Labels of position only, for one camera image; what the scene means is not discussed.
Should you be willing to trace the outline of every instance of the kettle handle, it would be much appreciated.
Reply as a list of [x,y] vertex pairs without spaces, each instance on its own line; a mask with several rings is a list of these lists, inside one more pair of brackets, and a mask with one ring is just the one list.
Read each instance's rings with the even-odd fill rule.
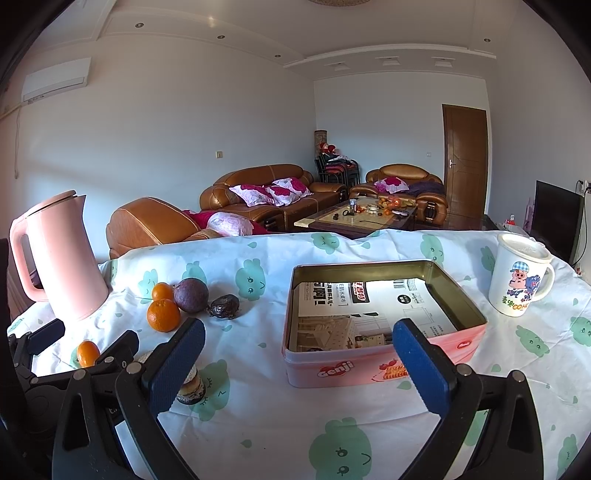
[[20,217],[13,221],[10,227],[10,245],[14,256],[14,263],[17,266],[18,276],[21,278],[22,289],[32,301],[47,301],[45,290],[35,288],[29,270],[25,254],[22,251],[22,237],[27,233],[27,219]]

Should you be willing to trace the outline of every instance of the pink electric kettle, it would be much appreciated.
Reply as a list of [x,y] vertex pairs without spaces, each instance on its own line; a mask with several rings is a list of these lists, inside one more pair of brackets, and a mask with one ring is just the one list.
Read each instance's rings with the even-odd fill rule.
[[[64,192],[29,209],[13,221],[10,243],[27,296],[49,301],[57,318],[82,320],[109,294],[82,221],[86,195]],[[27,235],[43,289],[31,282],[21,239]]]

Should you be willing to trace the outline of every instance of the white wall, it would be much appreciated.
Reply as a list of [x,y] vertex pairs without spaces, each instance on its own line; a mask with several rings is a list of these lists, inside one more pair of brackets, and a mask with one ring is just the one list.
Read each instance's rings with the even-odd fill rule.
[[316,81],[314,92],[318,129],[328,130],[329,143],[360,163],[362,177],[390,163],[410,163],[443,180],[442,105],[489,111],[483,79],[447,73],[335,77]]
[[[488,81],[489,214],[503,221],[513,213],[522,225],[536,180],[568,190],[578,179],[591,180],[591,84],[558,34],[523,2],[497,62],[496,76]],[[581,263],[588,278],[589,251]]]
[[208,43],[105,37],[26,57],[0,111],[19,101],[25,74],[87,56],[87,87],[22,108],[18,180],[17,115],[0,122],[0,236],[35,203],[75,189],[88,195],[85,225],[104,260],[105,226],[130,200],[198,210],[200,193],[229,171],[269,163],[314,171],[312,82]]

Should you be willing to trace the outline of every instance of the fruit on table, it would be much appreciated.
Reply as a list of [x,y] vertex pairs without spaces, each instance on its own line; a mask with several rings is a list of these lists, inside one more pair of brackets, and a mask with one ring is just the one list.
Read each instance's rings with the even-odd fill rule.
[[232,320],[236,317],[239,308],[240,300],[238,300],[238,297],[229,294],[215,299],[212,304],[207,307],[207,312],[212,317]]
[[209,290],[197,278],[185,278],[174,288],[174,301],[182,311],[198,313],[207,307]]
[[181,323],[181,312],[169,299],[153,301],[148,307],[148,324],[158,332],[170,332]]
[[152,289],[152,300],[169,299],[174,301],[174,290],[165,282],[157,283]]
[[92,367],[96,359],[100,357],[100,350],[94,342],[84,340],[76,350],[78,363],[82,368]]

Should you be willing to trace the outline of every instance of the leather armchair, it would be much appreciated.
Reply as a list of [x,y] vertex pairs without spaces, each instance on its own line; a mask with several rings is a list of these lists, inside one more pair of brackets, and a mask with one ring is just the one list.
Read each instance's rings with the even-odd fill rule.
[[[436,175],[414,165],[395,163],[371,170],[365,176],[366,183],[360,183],[349,190],[349,198],[358,196],[378,197],[374,183],[387,177],[398,177],[411,185],[418,181],[435,181],[443,184]],[[421,193],[412,197],[404,192],[396,193],[399,197],[413,198],[417,201],[417,220],[442,226],[447,218],[447,198],[438,193]]]
[[134,200],[114,211],[106,236],[111,258],[134,248],[220,237],[213,230],[200,229],[178,208],[153,197]]
[[[230,187],[242,184],[266,186],[287,177],[299,179],[310,189],[312,195],[284,207],[248,207],[230,190]],[[289,231],[294,222],[341,202],[345,196],[345,185],[316,182],[309,171],[298,165],[279,164],[245,168],[224,175],[203,191],[199,197],[199,205],[203,210],[237,213],[261,223],[268,230]]]

